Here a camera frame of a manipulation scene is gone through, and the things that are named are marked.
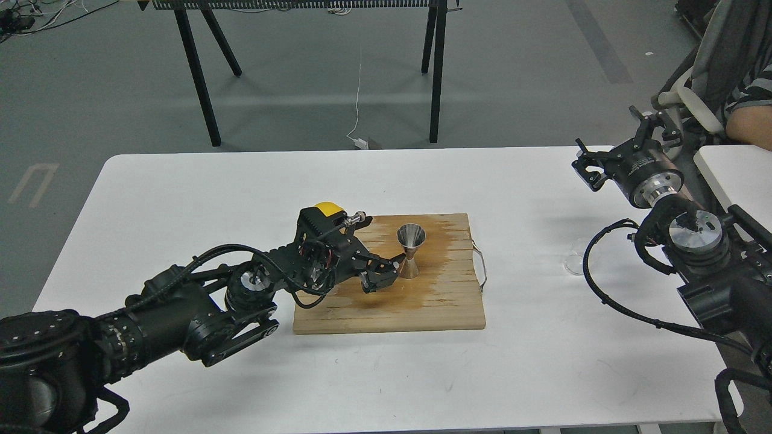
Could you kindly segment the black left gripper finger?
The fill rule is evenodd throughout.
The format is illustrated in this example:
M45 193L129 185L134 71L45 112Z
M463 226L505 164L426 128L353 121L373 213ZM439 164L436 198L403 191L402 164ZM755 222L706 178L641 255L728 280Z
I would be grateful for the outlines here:
M369 270L371 272L393 272L398 270L405 258L405 253L400 253L392 258L383 258L370 252L353 253L355 269L359 272L363 272L364 270Z
M372 270L365 270L361 273L362 289L365 294L371 294L378 289L388 288L398 278L397 270L387 270L377 274Z

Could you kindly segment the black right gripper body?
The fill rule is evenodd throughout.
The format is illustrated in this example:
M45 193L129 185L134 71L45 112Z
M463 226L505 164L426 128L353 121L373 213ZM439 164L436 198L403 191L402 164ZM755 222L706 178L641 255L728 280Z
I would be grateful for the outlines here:
M640 149L618 154L621 160L612 162L612 179L635 208L653 208L659 198L681 191L683 173L662 151Z

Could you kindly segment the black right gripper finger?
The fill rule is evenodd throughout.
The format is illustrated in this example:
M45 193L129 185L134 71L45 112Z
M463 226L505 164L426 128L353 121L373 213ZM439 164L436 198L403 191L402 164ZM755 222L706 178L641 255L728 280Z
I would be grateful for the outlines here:
M581 139L575 141L580 150L572 168L593 192L598 192L609 179L617 184L621 192L628 192L624 181L616 173L628 148L627 141L610 151L589 151Z
M632 138L634 150L642 150L648 140L653 140L656 148L670 159L677 159L683 153L683 119L679 109L641 112L629 106L628 110L639 121Z

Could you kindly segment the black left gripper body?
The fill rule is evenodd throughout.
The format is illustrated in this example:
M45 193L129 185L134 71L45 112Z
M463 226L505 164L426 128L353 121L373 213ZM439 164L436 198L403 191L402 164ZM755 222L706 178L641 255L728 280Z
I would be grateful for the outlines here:
M315 206L301 209L293 241L265 254L265 293L287 291L295 302L306 293L322 302L336 285L361 278L353 253L370 251L355 233L373 220L363 211L325 217Z

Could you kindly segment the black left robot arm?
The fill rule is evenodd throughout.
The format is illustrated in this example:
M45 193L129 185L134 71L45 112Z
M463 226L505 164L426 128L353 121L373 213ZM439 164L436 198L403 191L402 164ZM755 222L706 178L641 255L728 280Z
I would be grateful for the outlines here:
M303 309L303 292L325 299L350 278L364 293L397 280L405 254L371 253L355 232L364 212L348 215L333 203L300 210L290 244L268 252L218 245L185 267L147 280L125 306L96 318L75 310L28 312L3 318L2 432L83 433L98 402L116 414L93 428L106 433L126 418L128 401L108 390L135 371L181 351L210 367L274 333L273 298L287 291Z

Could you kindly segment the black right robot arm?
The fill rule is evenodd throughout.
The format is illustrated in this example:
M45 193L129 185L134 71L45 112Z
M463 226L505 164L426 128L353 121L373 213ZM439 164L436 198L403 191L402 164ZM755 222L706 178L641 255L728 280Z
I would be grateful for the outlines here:
M681 141L676 124L662 111L643 115L630 107L630 112L640 122L634 137L609 151L590 151L577 139L579 152L572 168L591 190L614 181L632 206L648 209L649 214L641 223L622 219L599 231L583 255L584 278L602 303L629 318L749 356L759 374L726 368L715 380L726 431L743 433L730 384L770 391L770 232L740 206L714 214L690 198L683 173L653 137L654 130L662 127L665 140ZM589 269L591 250L607 233L620 228L632 230L628 238L643 263L683 279L679 294L697 327L634 312L595 283Z

